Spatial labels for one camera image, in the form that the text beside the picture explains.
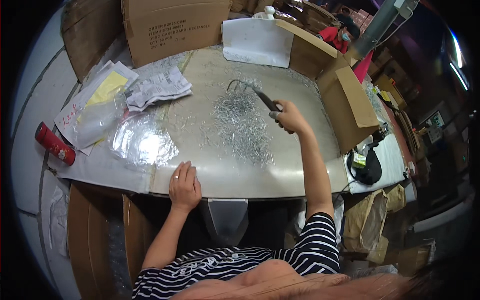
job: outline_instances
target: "person's left hand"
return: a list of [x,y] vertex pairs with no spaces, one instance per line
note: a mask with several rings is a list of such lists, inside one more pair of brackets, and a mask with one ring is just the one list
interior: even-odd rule
[[172,209],[189,213],[202,199],[202,187],[195,176],[197,169],[192,163],[181,162],[170,178],[168,193],[172,201]]

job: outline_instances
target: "black and white striped shirt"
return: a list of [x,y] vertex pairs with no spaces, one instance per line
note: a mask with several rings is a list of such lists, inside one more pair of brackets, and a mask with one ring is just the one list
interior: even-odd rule
[[311,216],[293,249],[226,247],[203,249],[177,258],[159,270],[140,272],[133,299],[168,299],[203,279],[229,280],[269,259],[288,262],[300,275],[339,272],[335,225],[326,213]]

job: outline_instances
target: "face mask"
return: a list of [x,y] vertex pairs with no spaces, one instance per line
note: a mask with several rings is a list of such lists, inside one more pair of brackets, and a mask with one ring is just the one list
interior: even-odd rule
[[351,41],[350,37],[346,33],[342,33],[342,39],[347,42]]

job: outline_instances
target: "cable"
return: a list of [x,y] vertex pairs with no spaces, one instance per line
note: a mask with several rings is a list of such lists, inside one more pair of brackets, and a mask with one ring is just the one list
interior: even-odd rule
[[375,46],[375,48],[377,48],[378,46],[380,46],[381,44],[383,44],[386,40],[388,40],[406,21],[408,21],[408,20],[413,16],[413,10],[411,10],[410,8],[409,8],[409,10],[412,12],[412,14],[411,14],[407,19],[405,19],[402,23],[400,23],[400,25],[399,25],[397,28],[395,28],[395,30],[394,30],[386,39],[384,39],[383,41],[381,41],[380,43],[378,43],[378,44]]
[[338,199],[338,196],[340,196],[340,194],[345,191],[345,188],[347,188],[347,186],[349,186],[350,184],[352,184],[352,183],[354,183],[354,182],[356,182],[356,181],[357,181],[357,180],[355,179],[355,180],[352,180],[352,181],[350,181],[349,183],[347,183],[347,185],[346,185],[341,191],[338,192],[338,195],[335,197],[335,200],[333,200],[333,202],[334,202],[334,203],[336,202],[336,200]]

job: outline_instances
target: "red thermos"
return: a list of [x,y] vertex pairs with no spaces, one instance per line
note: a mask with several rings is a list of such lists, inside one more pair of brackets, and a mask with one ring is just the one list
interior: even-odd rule
[[35,132],[35,139],[50,153],[71,166],[75,161],[75,151],[57,137],[44,122],[41,122]]

